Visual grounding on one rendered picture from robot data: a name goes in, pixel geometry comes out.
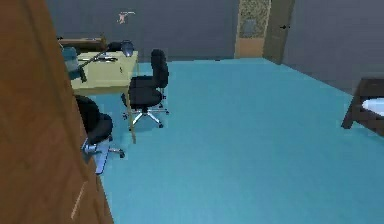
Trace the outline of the blue desk lamp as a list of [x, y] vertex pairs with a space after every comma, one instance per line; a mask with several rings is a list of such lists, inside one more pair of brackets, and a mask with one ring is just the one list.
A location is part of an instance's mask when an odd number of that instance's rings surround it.
[[134, 45], [130, 40], [123, 40], [120, 42], [110, 42], [107, 45], [109, 52], [121, 51], [126, 57], [131, 57], [134, 52]]

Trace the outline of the grey-brown room door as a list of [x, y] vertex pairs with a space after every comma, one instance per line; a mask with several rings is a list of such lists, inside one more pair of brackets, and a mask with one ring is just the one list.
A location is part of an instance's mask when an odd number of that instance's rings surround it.
[[280, 65], [283, 61], [286, 38], [289, 29], [280, 26], [289, 25], [295, 0], [271, 0], [271, 8], [265, 35], [263, 57]]

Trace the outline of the pale yellow desk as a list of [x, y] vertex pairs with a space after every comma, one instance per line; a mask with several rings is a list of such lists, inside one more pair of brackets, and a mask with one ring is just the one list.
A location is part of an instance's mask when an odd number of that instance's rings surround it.
[[[91, 62], [85, 65], [87, 81], [71, 81], [76, 95], [128, 93], [132, 77], [139, 74], [138, 51], [134, 51], [131, 57], [126, 57], [122, 52], [108, 52], [107, 55], [118, 58], [118, 61]], [[130, 105], [127, 105], [127, 114], [132, 114]]]

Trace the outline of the black flat object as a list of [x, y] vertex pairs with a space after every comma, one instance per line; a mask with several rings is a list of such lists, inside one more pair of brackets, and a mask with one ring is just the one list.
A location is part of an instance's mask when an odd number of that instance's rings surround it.
[[90, 62], [116, 62], [116, 61], [118, 61], [118, 58], [107, 56], [107, 57], [97, 57], [97, 58], [80, 58], [78, 60], [83, 61], [83, 62], [88, 62], [88, 61], [90, 61]]

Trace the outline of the black office chair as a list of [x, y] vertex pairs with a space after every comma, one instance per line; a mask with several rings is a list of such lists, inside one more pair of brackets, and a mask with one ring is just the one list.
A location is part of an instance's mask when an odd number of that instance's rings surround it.
[[95, 173], [100, 175], [104, 171], [110, 153], [117, 153], [124, 158], [125, 152], [110, 146], [113, 141], [112, 118], [108, 114], [102, 113], [98, 105], [90, 98], [81, 95], [76, 95], [75, 98], [87, 134], [81, 146], [83, 159], [88, 162], [93, 158], [96, 165]]
[[161, 49], [151, 52], [151, 76], [136, 76], [131, 79], [128, 93], [121, 95], [124, 106], [130, 105], [137, 116], [133, 120], [136, 124], [142, 116], [149, 116], [160, 128], [162, 122], [153, 115], [150, 107], [160, 105], [164, 97], [164, 89], [169, 82], [169, 70], [166, 55]]

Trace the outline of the dark wooden bed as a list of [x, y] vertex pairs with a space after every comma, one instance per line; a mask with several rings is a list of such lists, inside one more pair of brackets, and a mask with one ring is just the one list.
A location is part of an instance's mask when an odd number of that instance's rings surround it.
[[384, 137], [384, 78], [361, 79], [341, 127], [350, 129], [354, 122]]

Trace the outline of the dark brown shelf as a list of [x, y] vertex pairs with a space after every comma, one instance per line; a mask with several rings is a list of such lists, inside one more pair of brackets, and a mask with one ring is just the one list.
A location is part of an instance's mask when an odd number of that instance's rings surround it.
[[107, 48], [105, 38], [62, 38], [58, 42], [63, 47], [74, 47], [79, 53], [100, 52]]

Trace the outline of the pink wall ornament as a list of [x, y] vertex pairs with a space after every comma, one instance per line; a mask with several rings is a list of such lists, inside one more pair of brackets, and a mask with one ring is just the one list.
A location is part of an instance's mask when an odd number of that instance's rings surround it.
[[117, 22], [119, 24], [124, 24], [126, 22], [126, 19], [129, 15], [135, 15], [135, 12], [133, 11], [127, 11], [127, 12], [120, 12], [118, 14], [119, 18], [117, 19]]

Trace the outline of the pale blue jar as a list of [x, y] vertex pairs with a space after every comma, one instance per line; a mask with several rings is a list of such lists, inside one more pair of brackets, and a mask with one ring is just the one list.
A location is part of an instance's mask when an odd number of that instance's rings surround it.
[[64, 47], [62, 50], [64, 62], [69, 72], [76, 70], [79, 66], [77, 51], [74, 47]]

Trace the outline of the brown wooden cupboard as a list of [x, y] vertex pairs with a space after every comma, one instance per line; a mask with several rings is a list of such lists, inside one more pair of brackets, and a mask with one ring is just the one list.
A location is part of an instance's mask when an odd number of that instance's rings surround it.
[[0, 224], [114, 224], [44, 0], [0, 0]]

